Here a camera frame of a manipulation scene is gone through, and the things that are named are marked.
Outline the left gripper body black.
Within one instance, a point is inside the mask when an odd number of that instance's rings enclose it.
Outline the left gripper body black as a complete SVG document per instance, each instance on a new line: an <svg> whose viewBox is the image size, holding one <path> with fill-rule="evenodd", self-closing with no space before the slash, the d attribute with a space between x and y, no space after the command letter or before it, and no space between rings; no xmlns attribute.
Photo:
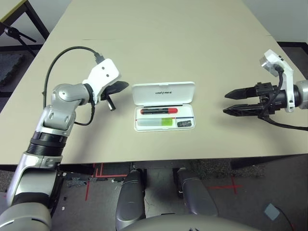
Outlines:
<svg viewBox="0 0 308 231"><path fill-rule="evenodd" d="M114 88L113 86L108 86L102 92L102 100L106 100L110 94L113 94Z"/></svg>

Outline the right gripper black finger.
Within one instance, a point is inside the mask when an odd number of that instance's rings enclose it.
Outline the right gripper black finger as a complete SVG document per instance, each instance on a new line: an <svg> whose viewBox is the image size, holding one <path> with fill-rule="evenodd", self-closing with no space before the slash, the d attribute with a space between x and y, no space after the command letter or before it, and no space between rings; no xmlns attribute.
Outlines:
<svg viewBox="0 0 308 231"><path fill-rule="evenodd" d="M227 93L224 97L228 99L247 99L257 97L257 91L255 87L235 89Z"/></svg>
<svg viewBox="0 0 308 231"><path fill-rule="evenodd" d="M263 105L258 104L237 104L223 109L223 113L231 116L258 116L263 110Z"/></svg>

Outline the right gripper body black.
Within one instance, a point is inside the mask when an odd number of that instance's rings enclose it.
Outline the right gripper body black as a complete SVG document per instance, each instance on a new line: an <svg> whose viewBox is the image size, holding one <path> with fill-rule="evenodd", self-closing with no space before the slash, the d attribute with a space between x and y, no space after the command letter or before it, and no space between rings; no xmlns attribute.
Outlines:
<svg viewBox="0 0 308 231"><path fill-rule="evenodd" d="M261 106L257 113L258 116L273 115L276 111L287 107L285 90L280 90L276 98L274 98L275 93L278 91L276 85L273 86L271 83L259 82L255 85L255 90L260 100L258 106Z"/></svg>

